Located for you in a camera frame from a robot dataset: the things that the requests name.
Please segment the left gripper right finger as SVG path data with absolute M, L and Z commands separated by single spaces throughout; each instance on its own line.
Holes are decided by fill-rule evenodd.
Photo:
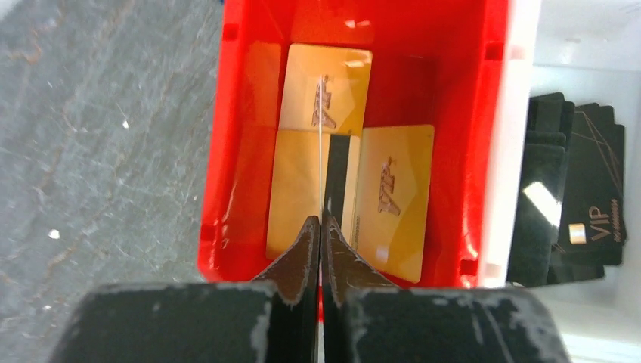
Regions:
M 567 362 L 546 307 L 522 288 L 402 289 L 322 222 L 327 362 Z

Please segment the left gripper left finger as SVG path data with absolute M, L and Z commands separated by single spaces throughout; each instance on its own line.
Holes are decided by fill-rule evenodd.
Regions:
M 52 362 L 315 362 L 321 224 L 251 281 L 108 284 L 80 301 Z

